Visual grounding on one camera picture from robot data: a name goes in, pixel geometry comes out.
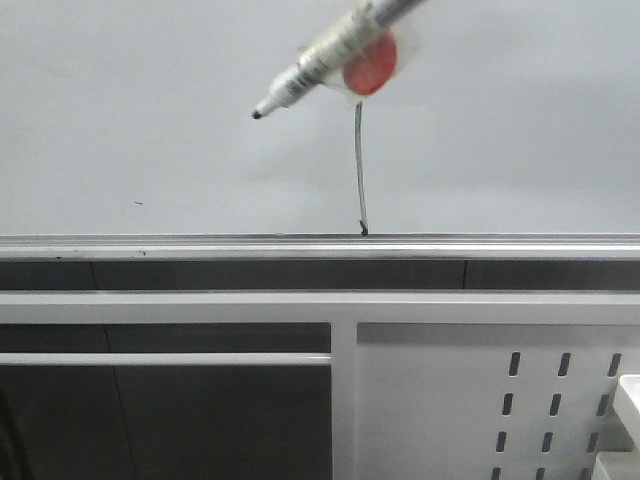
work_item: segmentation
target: horizontal bar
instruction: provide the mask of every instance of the horizontal bar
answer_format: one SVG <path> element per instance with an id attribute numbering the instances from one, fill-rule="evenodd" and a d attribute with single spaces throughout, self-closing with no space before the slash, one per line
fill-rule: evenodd
<path id="1" fill-rule="evenodd" d="M 639 325 L 639 293 L 0 293 L 0 325 Z"/>
<path id="2" fill-rule="evenodd" d="M 5 367 L 330 365 L 327 353 L 0 353 Z"/>
<path id="3" fill-rule="evenodd" d="M 640 235 L 0 236 L 3 260 L 640 259 Z"/>

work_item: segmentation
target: white object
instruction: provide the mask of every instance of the white object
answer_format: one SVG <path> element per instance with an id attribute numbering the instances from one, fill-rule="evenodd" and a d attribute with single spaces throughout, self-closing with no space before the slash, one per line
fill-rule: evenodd
<path id="1" fill-rule="evenodd" d="M 592 480 L 635 480 L 640 478 L 640 375 L 622 375 L 613 408 L 636 445 L 633 452 L 601 452 L 596 458 Z"/>
<path id="2" fill-rule="evenodd" d="M 591 480 L 637 480 L 640 455 L 637 452 L 602 452 L 596 458 Z"/>
<path id="3" fill-rule="evenodd" d="M 629 432 L 633 443 L 640 445 L 640 375 L 622 375 L 613 400 L 613 408 Z"/>

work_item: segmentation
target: rectangular slot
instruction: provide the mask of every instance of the rectangular slot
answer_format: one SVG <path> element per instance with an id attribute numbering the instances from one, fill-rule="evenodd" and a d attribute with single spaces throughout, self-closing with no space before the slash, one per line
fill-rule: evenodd
<path id="1" fill-rule="evenodd" d="M 331 351 L 327 323 L 107 325 L 113 353 L 304 353 Z"/>
<path id="2" fill-rule="evenodd" d="M 513 407 L 513 393 L 505 393 L 504 400 L 502 402 L 502 414 L 505 416 L 511 415 L 512 407 Z"/>
<path id="3" fill-rule="evenodd" d="M 0 325 L 0 352 L 109 351 L 101 325 Z"/>
<path id="4" fill-rule="evenodd" d="M 553 440 L 553 432 L 545 433 L 544 438 L 542 439 L 542 453 L 549 453 L 551 450 L 551 440 Z"/>
<path id="5" fill-rule="evenodd" d="M 598 446 L 598 437 L 600 434 L 598 432 L 594 432 L 589 437 L 589 444 L 587 445 L 587 453 L 593 453 L 596 451 L 596 447 Z"/>
<path id="6" fill-rule="evenodd" d="M 609 371 L 607 372 L 607 377 L 615 377 L 618 374 L 618 369 L 620 368 L 620 360 L 622 359 L 621 353 L 614 353 L 611 357 L 611 364 L 609 365 Z"/>
<path id="7" fill-rule="evenodd" d="M 567 372 L 569 371 L 569 362 L 571 361 L 570 353 L 563 353 L 560 358 L 560 367 L 558 368 L 558 376 L 566 377 Z"/>
<path id="8" fill-rule="evenodd" d="M 517 376 L 519 368 L 520 368 L 520 352 L 513 352 L 511 354 L 511 363 L 509 363 L 509 376 L 510 377 Z"/>
<path id="9" fill-rule="evenodd" d="M 549 415 L 555 417 L 558 415 L 558 410 L 560 410 L 560 402 L 562 401 L 562 395 L 556 393 L 551 399 L 551 406 L 549 407 Z"/>
<path id="10" fill-rule="evenodd" d="M 608 407 L 609 407 L 609 394 L 605 393 L 600 397 L 600 403 L 598 404 L 598 411 L 596 412 L 596 417 L 604 417 L 607 413 Z"/>
<path id="11" fill-rule="evenodd" d="M 89 269 L 86 264 L 71 266 Z M 328 258 L 146 260 L 98 261 L 93 262 L 93 269 L 98 290 L 414 290 L 461 288 L 464 262 Z"/>
<path id="12" fill-rule="evenodd" d="M 507 432 L 498 433 L 498 441 L 496 443 L 496 452 L 504 452 L 505 444 L 507 443 Z"/>

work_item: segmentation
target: metal rail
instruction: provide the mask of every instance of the metal rail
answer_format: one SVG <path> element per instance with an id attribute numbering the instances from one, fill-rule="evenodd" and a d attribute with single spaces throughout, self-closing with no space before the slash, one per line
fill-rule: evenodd
<path id="1" fill-rule="evenodd" d="M 0 260 L 639 260 L 640 235 L 0 236 Z"/>
<path id="2" fill-rule="evenodd" d="M 170 367 L 331 365 L 327 353 L 0 353 L 0 366 Z"/>

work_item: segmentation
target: vertical post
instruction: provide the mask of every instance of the vertical post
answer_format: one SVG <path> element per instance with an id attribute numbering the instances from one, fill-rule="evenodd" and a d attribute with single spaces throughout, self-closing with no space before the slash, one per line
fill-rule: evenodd
<path id="1" fill-rule="evenodd" d="M 333 480 L 355 479 L 357 323 L 331 324 Z"/>

